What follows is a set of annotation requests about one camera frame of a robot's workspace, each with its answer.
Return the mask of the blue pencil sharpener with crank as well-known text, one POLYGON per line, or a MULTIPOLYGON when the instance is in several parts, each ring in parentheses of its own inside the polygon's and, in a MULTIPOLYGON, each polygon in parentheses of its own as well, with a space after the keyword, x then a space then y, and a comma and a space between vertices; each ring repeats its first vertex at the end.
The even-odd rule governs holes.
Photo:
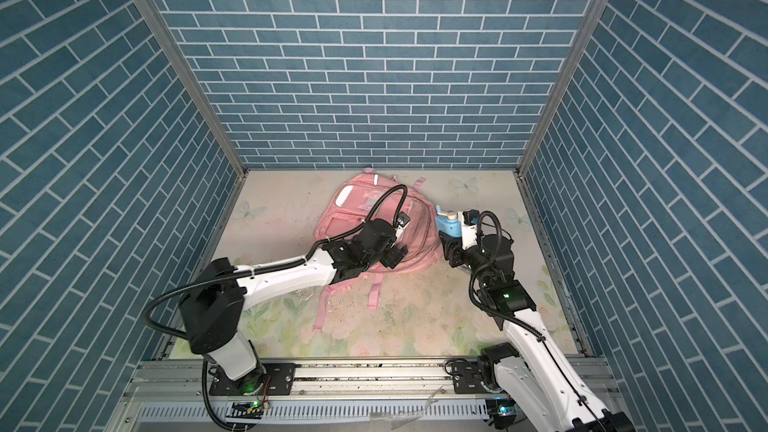
POLYGON ((440 206, 437 206, 436 210, 437 230, 451 238, 461 238, 462 225, 459 218, 459 213, 452 210, 442 210, 440 206))

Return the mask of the pink student backpack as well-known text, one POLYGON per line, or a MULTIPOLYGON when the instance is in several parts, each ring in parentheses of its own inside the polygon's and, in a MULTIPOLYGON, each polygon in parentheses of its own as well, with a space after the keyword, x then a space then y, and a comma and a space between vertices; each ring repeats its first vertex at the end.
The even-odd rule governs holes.
POLYGON ((313 325, 321 331, 330 296, 362 278, 373 280, 368 308, 378 307, 387 275, 422 272, 442 253, 436 206, 421 193, 425 179, 406 186, 394 176, 366 169, 345 182, 313 231, 340 272, 321 293, 313 325))

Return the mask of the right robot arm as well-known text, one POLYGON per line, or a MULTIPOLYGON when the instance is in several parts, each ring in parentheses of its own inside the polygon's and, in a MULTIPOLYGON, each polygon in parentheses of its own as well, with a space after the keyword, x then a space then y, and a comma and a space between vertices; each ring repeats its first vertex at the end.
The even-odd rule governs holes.
POLYGON ((490 212, 443 211, 436 227, 445 260, 469 272, 471 303, 504 333, 478 358, 483 385, 507 394, 538 431, 631 431, 586 385, 555 343, 514 272, 513 241, 490 212))

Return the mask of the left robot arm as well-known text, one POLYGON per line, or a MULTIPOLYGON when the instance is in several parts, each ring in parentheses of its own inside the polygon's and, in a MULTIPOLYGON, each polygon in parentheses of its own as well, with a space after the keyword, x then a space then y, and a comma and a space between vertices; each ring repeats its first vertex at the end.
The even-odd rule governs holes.
POLYGON ((398 265, 407 253, 396 245, 409 222, 402 213, 407 193, 403 184, 390 188, 359 225, 317 240, 304 256, 237 267, 218 259, 198 281, 151 300, 142 320, 155 331, 186 340, 193 353, 213 362, 231 381, 257 377, 264 369, 238 330, 242 313, 284 294, 351 280, 378 263, 398 265))

